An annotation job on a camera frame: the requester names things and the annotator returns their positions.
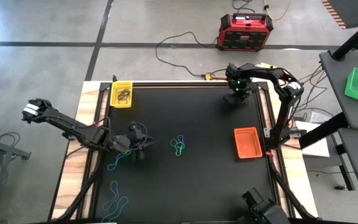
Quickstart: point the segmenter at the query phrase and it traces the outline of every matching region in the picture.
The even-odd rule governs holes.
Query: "blue rope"
[[[117,166],[118,166],[118,161],[119,161],[122,157],[128,156],[131,152],[132,152],[131,150],[127,150],[127,151],[124,152],[124,153],[118,154],[117,157],[116,157],[116,161],[115,161],[114,163],[112,163],[112,164],[109,164],[109,165],[107,166],[107,170],[108,170],[108,171],[113,171],[113,170],[115,170],[115,169],[117,168]]]
[[[102,208],[103,210],[107,211],[110,210],[110,208],[114,205],[115,202],[117,202],[117,206],[116,209],[114,209],[114,211],[112,213],[107,214],[103,219],[102,222],[104,222],[105,219],[107,219],[107,217],[109,217],[109,220],[107,222],[111,222],[113,219],[118,218],[121,215],[122,209],[129,203],[129,199],[128,197],[121,197],[119,198],[119,192],[118,192],[118,182],[117,181],[112,181],[110,183],[110,190],[111,192],[114,194],[114,199],[107,201],[106,203],[103,204]],[[120,202],[126,199],[126,202],[122,204],[121,207],[119,207]]]

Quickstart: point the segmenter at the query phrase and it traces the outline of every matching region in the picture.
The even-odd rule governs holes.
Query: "wooden platform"
[[[254,79],[255,82],[264,82],[265,80]],[[83,89],[81,92],[80,102],[78,104],[77,114],[75,119],[85,123],[92,124],[94,120],[94,113],[96,110],[96,102],[99,95],[99,86],[101,82],[84,82]],[[270,99],[273,106],[273,112],[275,118],[278,116],[278,111],[280,109],[280,100],[278,95],[274,92],[273,86],[271,83],[268,84]],[[267,126],[270,126],[269,113],[266,104],[266,96],[264,92],[260,92],[262,97],[262,103],[264,105],[264,116],[267,122]],[[101,111],[104,111],[106,105],[107,95],[103,97],[103,107]],[[299,147],[297,140],[290,140],[287,144],[295,147]],[[68,153],[78,149],[80,147],[77,141],[72,141],[68,146]],[[306,173],[305,163],[303,162],[302,153],[298,149],[292,149],[290,147],[282,147],[283,158],[285,163],[285,168],[287,171],[287,177],[290,184],[290,188],[293,193],[296,195],[298,200],[303,204],[303,206],[309,211],[312,215],[318,216],[316,211],[316,206],[314,204],[313,194],[310,188],[310,183],[308,175]],[[73,199],[81,189],[81,183],[83,180],[83,173],[85,169],[86,155],[88,153],[87,149],[80,150],[72,154],[64,163],[62,178],[58,186],[57,198],[55,201],[55,206],[52,213],[52,218],[58,218],[66,208],[72,203]],[[275,155],[275,165],[277,165],[276,152],[273,151]],[[285,200],[284,193],[280,190],[280,200],[284,211],[288,213],[287,203]],[[89,210],[89,199],[90,199],[91,189],[88,191],[83,217],[87,217]]]

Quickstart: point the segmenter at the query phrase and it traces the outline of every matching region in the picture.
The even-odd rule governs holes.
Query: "white label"
[[[36,110],[36,111],[39,109],[38,106],[32,105],[31,103],[28,103],[25,107],[31,108],[31,109]]]
[[[299,83],[297,82],[291,82],[291,83],[294,84],[296,87],[298,87],[299,90],[301,89],[301,85],[299,85]]]
[[[30,108],[24,108],[23,111],[28,112],[33,115],[36,115],[36,116],[38,115],[38,112],[36,112],[35,110],[30,109]]]
[[[292,114],[292,108],[293,108],[293,106],[291,106],[291,108],[290,108],[290,112],[288,113],[288,118],[287,119],[290,119],[290,116]]]
[[[290,86],[290,87],[293,88],[294,90],[297,89],[296,85],[294,85],[294,84],[292,84],[292,83],[288,84],[287,86]]]

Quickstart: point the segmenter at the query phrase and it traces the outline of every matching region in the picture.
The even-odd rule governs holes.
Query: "rubber band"
[[[172,139],[170,141],[170,145],[171,147],[175,148],[175,155],[177,157],[181,156],[181,151],[184,150],[186,148],[185,145],[185,138],[183,137],[183,135],[178,135],[178,139]]]
[[[131,150],[127,150],[127,151],[124,152],[124,153],[118,154],[118,155],[116,156],[116,161],[115,161],[114,163],[112,163],[112,164],[109,164],[109,165],[107,166],[107,170],[108,170],[108,171],[113,171],[113,170],[115,170],[115,169],[117,168],[117,166],[118,166],[118,161],[119,161],[122,157],[128,156],[131,152],[132,152]]]
[[[123,196],[121,198],[119,198],[119,192],[118,192],[118,182],[113,180],[110,183],[110,190],[111,192],[114,194],[114,199],[107,201],[106,203],[103,204],[102,208],[103,210],[107,211],[110,210],[110,208],[114,205],[115,202],[117,202],[116,208],[114,209],[113,212],[107,214],[103,219],[102,219],[102,223],[104,222],[105,219],[107,219],[107,217],[109,217],[109,220],[107,222],[111,222],[111,220],[118,218],[121,215],[122,209],[129,203],[129,198],[126,196]],[[126,200],[125,203],[122,204],[121,207],[119,207],[119,204],[122,200]]]

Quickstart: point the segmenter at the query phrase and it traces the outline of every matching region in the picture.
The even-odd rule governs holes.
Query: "white paper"
[[[302,121],[295,121],[295,124],[298,129],[304,129],[307,130],[308,132],[320,126],[319,124],[313,124],[313,123],[302,122]],[[302,154],[311,155],[311,156],[329,157],[327,140],[324,138],[312,144],[311,146],[302,149]]]

